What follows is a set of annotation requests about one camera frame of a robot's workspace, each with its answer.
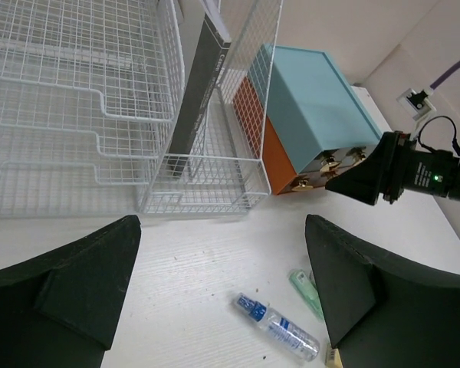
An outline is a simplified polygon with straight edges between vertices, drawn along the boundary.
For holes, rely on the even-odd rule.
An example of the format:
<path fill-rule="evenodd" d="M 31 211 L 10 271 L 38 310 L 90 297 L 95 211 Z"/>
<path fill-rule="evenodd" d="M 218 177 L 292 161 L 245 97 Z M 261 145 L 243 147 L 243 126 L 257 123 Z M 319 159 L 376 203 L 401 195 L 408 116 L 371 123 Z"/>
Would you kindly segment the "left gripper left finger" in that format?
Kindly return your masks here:
<path fill-rule="evenodd" d="M 111 349 L 141 240 L 126 215 L 0 270 L 0 367 L 99 367 Z"/>

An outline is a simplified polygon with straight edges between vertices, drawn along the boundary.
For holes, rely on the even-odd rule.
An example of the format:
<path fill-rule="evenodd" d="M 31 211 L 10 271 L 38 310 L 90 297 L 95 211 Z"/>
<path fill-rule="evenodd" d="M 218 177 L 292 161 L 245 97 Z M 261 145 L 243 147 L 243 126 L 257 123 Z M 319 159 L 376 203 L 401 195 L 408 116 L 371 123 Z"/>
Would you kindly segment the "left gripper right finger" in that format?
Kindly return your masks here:
<path fill-rule="evenodd" d="M 364 241 L 320 215 L 305 238 L 331 346 L 345 367 L 460 367 L 460 274 Z"/>

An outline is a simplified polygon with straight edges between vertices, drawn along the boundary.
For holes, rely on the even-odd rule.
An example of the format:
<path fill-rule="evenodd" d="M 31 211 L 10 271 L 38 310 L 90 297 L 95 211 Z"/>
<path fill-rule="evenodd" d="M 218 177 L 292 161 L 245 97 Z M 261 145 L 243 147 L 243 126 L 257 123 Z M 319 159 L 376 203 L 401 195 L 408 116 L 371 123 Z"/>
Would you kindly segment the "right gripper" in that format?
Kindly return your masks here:
<path fill-rule="evenodd" d="M 407 133 L 386 132 L 364 161 L 329 179 L 325 189 L 367 205 L 375 205 L 380 193 L 393 204 L 405 189 L 446 198 L 455 180 L 455 156 L 416 146 Z"/>

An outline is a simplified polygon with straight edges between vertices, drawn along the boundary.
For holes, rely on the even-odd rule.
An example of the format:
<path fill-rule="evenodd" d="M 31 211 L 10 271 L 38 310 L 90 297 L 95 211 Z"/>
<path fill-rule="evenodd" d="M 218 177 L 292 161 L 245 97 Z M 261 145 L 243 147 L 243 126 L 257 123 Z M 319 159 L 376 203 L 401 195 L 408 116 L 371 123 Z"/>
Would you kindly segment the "clear blue spray bottle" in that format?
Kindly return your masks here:
<path fill-rule="evenodd" d="M 233 304 L 266 336 L 306 362 L 318 357 L 319 341 L 274 308 L 239 293 Z"/>

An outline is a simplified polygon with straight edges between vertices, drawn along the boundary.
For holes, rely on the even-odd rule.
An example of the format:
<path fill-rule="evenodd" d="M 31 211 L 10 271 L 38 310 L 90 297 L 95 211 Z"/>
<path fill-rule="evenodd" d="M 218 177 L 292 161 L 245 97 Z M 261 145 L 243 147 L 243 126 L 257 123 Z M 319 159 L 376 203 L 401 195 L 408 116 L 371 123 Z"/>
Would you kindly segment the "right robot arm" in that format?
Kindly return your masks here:
<path fill-rule="evenodd" d="M 325 189 L 367 205 L 379 196 L 394 203 L 406 189 L 460 201 L 460 144 L 453 136 L 451 151 L 434 149 L 420 134 L 386 132 L 362 163 L 329 179 Z"/>

